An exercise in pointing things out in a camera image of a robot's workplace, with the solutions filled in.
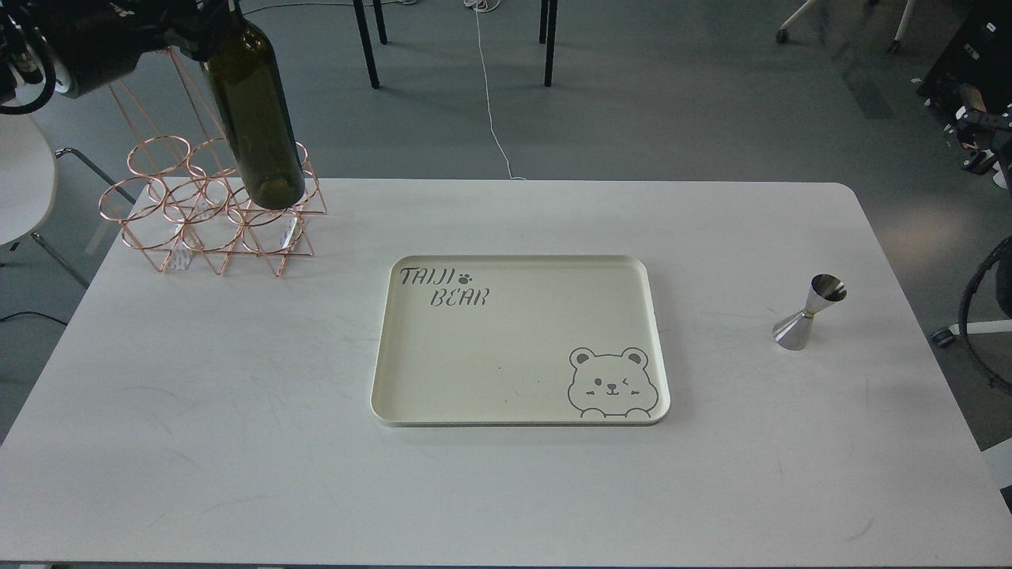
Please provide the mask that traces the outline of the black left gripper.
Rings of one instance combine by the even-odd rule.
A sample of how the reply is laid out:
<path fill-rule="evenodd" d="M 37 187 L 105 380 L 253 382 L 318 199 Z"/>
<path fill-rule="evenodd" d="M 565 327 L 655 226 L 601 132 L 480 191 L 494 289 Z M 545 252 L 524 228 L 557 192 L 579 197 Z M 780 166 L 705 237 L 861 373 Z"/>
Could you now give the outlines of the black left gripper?
<path fill-rule="evenodd" d="M 238 1 L 41 1 L 40 32 L 55 91 L 77 98 L 177 47 L 208 62 L 241 19 Z"/>

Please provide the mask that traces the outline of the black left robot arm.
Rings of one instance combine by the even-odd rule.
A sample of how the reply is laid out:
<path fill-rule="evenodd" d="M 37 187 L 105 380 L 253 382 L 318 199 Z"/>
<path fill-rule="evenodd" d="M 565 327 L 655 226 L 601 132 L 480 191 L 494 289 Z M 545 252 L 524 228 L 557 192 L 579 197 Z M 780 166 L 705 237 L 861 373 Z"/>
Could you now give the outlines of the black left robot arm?
<path fill-rule="evenodd" d="M 207 62 L 240 14 L 236 1 L 4 1 L 2 114 L 90 93 L 155 51 Z"/>

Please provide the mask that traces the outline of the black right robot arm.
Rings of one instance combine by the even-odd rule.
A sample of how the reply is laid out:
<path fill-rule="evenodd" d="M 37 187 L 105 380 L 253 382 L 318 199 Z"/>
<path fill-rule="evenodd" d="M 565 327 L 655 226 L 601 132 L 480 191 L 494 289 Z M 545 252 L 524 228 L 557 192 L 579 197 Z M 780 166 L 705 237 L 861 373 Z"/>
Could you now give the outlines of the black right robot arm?
<path fill-rule="evenodd" d="M 955 137 L 971 151 L 961 168 L 976 175 L 986 175 L 1000 166 L 1005 183 L 1010 184 L 1010 108 L 999 113 L 987 111 L 983 94 L 968 83 L 960 83 L 957 93 L 962 105 L 957 111 Z"/>

